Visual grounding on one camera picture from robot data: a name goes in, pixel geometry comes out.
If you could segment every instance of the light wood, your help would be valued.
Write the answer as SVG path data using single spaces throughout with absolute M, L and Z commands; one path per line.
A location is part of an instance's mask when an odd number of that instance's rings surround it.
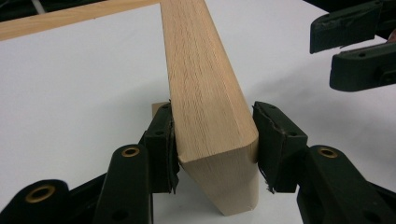
M 162 0 L 178 158 L 225 216 L 258 201 L 258 132 L 204 0 Z
M 13 21 L 3 21 L 0 22 L 0 40 L 34 34 L 159 2 L 160 0 L 107 0 Z

